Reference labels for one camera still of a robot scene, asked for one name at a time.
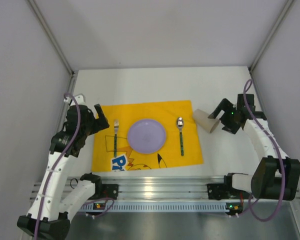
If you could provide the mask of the green handled fork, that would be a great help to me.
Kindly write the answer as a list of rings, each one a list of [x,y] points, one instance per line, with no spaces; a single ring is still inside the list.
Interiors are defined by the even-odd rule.
[[[113,157],[117,157],[117,139],[118,139],[118,131],[119,131],[119,120],[115,119],[114,123],[114,147],[113,147]]]

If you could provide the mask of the beige paper cup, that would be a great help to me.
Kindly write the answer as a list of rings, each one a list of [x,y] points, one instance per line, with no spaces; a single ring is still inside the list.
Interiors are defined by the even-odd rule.
[[[217,118],[209,118],[209,116],[210,115],[207,112],[202,111],[201,109],[196,109],[192,114],[195,123],[207,133],[211,134],[219,125],[220,120]]]

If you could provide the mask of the yellow cartoon print placemat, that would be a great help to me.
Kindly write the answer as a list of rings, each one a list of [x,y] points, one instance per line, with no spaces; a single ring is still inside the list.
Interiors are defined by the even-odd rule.
[[[204,163],[190,100],[104,105],[102,110],[110,126],[94,136],[91,163],[93,172],[167,169]],[[181,156],[179,130],[176,126],[178,117],[182,117],[184,121],[182,129],[184,156]],[[114,158],[115,119],[119,121],[116,158]],[[155,153],[138,153],[128,143],[129,128],[142,119],[156,120],[166,130],[166,141]]]

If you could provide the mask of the lilac plastic plate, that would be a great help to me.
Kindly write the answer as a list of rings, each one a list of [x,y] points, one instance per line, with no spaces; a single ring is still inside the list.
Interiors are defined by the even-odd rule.
[[[167,133],[157,120],[145,118],[136,121],[127,132],[129,146],[140,154],[153,154],[165,144]]]

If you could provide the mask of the green handled spoon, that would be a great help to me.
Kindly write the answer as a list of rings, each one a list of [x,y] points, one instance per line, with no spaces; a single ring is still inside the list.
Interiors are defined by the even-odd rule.
[[[176,127],[179,130],[179,143],[180,143],[180,154],[184,156],[184,142],[183,142],[183,127],[184,127],[184,120],[182,117],[178,117],[176,119]]]

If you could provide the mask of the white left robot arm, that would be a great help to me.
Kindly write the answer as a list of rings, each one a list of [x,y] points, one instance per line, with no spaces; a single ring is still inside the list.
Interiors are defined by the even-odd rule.
[[[98,114],[95,117],[83,94],[65,93],[64,102],[69,105],[66,120],[51,139],[48,163],[38,193],[27,214],[17,221],[17,226],[35,240],[64,240],[78,210],[87,200],[99,197],[104,189],[100,176],[85,173],[76,187],[62,197],[75,159],[87,138],[110,126],[101,106],[94,105]]]

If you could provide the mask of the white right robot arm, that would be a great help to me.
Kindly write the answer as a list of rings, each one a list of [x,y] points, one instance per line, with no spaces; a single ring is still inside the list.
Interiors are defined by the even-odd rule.
[[[292,201],[300,178],[300,161],[290,158],[278,145],[262,111],[257,111],[253,94],[238,94],[237,104],[224,98],[209,115],[215,119],[220,112],[223,130],[236,134],[242,129],[254,147],[259,164],[252,175],[229,173],[224,177],[231,188],[252,194],[257,199]]]

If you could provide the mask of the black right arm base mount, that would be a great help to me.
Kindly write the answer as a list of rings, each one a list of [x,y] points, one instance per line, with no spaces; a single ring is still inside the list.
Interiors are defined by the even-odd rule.
[[[234,189],[232,187],[233,173],[223,176],[222,183],[209,183],[207,184],[207,192],[209,200],[247,200],[249,193],[243,190]]]

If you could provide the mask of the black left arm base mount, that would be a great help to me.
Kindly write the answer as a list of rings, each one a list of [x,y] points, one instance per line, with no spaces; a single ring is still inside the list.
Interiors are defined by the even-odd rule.
[[[99,198],[111,198],[116,200],[119,194],[118,184],[103,184]]]

